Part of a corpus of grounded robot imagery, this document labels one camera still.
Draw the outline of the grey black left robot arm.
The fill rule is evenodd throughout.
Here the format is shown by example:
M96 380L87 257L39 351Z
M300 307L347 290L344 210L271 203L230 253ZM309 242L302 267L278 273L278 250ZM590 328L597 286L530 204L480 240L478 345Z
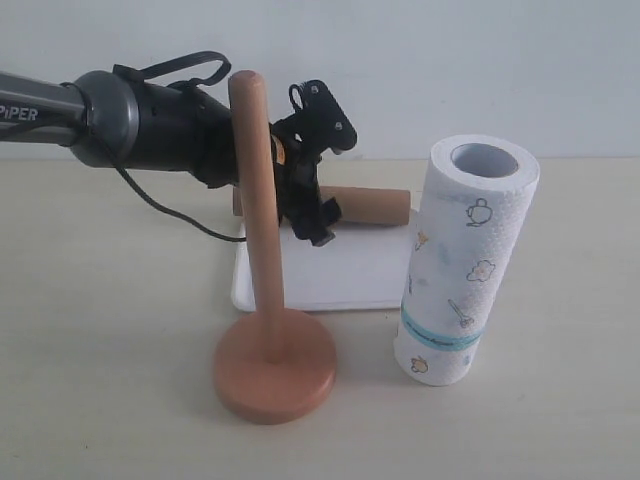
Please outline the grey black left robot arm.
M317 167L325 151L352 149L357 133L323 81L291 85L289 99L292 114L269 126L278 219L321 247L333 239L342 210L322 198ZM231 110L197 80L161 86L125 68L63 84L3 73L1 139L60 145L81 163L123 177L186 172L210 189L239 184Z

